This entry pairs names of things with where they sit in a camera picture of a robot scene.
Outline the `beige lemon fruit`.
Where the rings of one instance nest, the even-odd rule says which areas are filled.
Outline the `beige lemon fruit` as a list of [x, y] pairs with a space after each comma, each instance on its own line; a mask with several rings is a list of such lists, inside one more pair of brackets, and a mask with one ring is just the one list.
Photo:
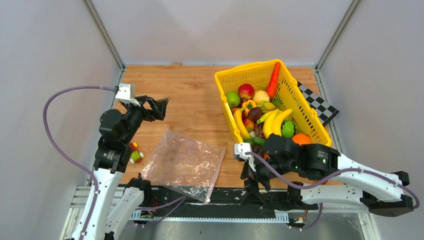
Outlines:
[[256, 103], [256, 104], [263, 104], [265, 102], [269, 102], [270, 101], [270, 97], [268, 95], [268, 93], [264, 90], [257, 90], [255, 91], [252, 100]]

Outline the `orange fruit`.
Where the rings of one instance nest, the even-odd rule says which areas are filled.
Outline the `orange fruit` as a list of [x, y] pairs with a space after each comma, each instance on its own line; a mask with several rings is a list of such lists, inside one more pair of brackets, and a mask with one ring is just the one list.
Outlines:
[[298, 144], [298, 145], [300, 145], [300, 146], [302, 146], [302, 145], [307, 145], [307, 144], [311, 144], [311, 143], [312, 143], [311, 138], [310, 138], [308, 135], [304, 134], [304, 133], [297, 133], [297, 134], [295, 134], [295, 135], [292, 137], [292, 140], [293, 140], [296, 144]]

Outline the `clear zip top bag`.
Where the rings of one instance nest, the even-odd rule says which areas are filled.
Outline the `clear zip top bag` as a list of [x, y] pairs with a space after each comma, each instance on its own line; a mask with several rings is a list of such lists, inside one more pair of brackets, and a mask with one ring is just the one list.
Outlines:
[[225, 147], [167, 130], [140, 174], [153, 185], [207, 204], [225, 154]]

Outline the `yellow plastic basket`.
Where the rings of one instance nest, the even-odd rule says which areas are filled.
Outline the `yellow plastic basket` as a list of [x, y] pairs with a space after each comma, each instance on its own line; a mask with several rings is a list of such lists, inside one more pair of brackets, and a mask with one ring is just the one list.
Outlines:
[[280, 71], [275, 97], [282, 101], [284, 108], [293, 110], [292, 117], [300, 132], [309, 135], [313, 143], [332, 146], [331, 137], [321, 123], [318, 113], [310, 107], [298, 88], [298, 81], [280, 59], [251, 62], [215, 73], [214, 79], [220, 95], [221, 108], [233, 141], [241, 143], [244, 138], [240, 135], [225, 94], [238, 90], [242, 84], [250, 84], [255, 90], [265, 90], [276, 63], [280, 63]]

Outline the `yellow banana bunch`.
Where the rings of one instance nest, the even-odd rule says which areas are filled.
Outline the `yellow banana bunch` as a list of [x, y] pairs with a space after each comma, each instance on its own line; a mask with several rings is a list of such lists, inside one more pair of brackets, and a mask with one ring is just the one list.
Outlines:
[[266, 139], [271, 134], [282, 136], [282, 124], [292, 113], [293, 109], [286, 109], [284, 111], [274, 110], [265, 120], [263, 125], [263, 133]]

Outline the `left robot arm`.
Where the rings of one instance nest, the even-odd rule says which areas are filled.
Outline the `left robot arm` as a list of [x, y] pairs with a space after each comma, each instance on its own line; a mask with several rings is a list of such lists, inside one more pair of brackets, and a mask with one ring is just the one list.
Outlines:
[[155, 100], [145, 95], [120, 103], [125, 113], [109, 109], [100, 117], [101, 137], [93, 164], [93, 184], [81, 219], [71, 234], [72, 240], [117, 240], [136, 207], [149, 206], [153, 201], [151, 182], [134, 177], [117, 205], [112, 206], [132, 154], [131, 140], [142, 122], [164, 120], [169, 99]]

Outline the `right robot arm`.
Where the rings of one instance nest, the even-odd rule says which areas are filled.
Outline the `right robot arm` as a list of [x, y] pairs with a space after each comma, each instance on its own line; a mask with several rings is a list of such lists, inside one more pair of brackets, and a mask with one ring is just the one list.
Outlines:
[[408, 188], [408, 173], [386, 173], [360, 164], [338, 150], [272, 134], [258, 151], [236, 143], [234, 158], [244, 162], [244, 201], [276, 210], [314, 209], [341, 204], [365, 207], [375, 215], [398, 217], [420, 207]]

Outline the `orange carrot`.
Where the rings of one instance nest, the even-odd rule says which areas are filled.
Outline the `orange carrot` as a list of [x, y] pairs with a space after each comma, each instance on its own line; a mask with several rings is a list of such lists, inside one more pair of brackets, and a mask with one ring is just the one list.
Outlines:
[[276, 62], [275, 65], [274, 65], [273, 71], [271, 73], [268, 86], [266, 88], [266, 93], [268, 94], [270, 99], [274, 98], [274, 96], [277, 93], [277, 86], [278, 86], [278, 81], [279, 81], [280, 68], [281, 68], [281, 63]]

